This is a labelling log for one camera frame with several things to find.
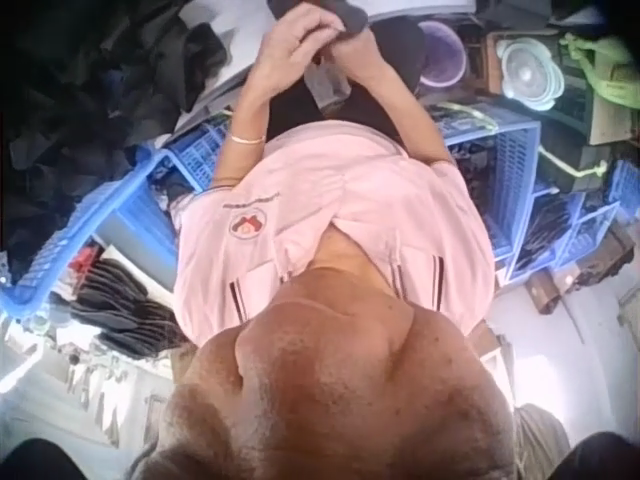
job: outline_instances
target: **purple container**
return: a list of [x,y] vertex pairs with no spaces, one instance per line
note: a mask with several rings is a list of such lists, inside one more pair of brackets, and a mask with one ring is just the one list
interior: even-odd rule
[[467,53],[460,37],[444,23],[420,23],[427,43],[421,82],[428,87],[445,88],[457,83],[467,68]]

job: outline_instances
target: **embroidered emblem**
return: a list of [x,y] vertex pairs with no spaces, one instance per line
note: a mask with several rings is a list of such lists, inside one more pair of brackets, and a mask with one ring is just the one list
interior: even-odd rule
[[235,215],[229,225],[229,232],[240,240],[251,240],[260,235],[267,224],[267,216],[262,210],[253,208]]

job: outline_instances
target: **floor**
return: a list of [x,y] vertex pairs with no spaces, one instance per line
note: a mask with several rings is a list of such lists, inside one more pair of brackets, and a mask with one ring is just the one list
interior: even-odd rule
[[637,287],[639,258],[617,277],[566,296],[552,315],[539,315],[524,287],[498,297],[488,315],[514,346],[516,404],[552,412],[572,444],[603,430],[640,441],[640,357],[617,321],[618,301]]

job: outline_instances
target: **bracelet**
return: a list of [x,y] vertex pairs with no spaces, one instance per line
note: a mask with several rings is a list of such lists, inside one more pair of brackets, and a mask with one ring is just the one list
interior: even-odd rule
[[259,145],[264,143],[267,139],[266,135],[257,139],[257,140],[245,140],[244,138],[236,137],[235,135],[229,134],[229,138],[240,145]]

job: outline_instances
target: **pink shirt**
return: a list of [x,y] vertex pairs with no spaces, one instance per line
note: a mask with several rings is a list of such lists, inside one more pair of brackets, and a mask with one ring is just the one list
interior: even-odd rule
[[367,127],[305,125],[265,147],[234,188],[182,215],[175,310],[198,346],[260,313],[303,272],[333,225],[367,253],[399,297],[466,335],[489,308],[494,260],[457,168],[428,167]]

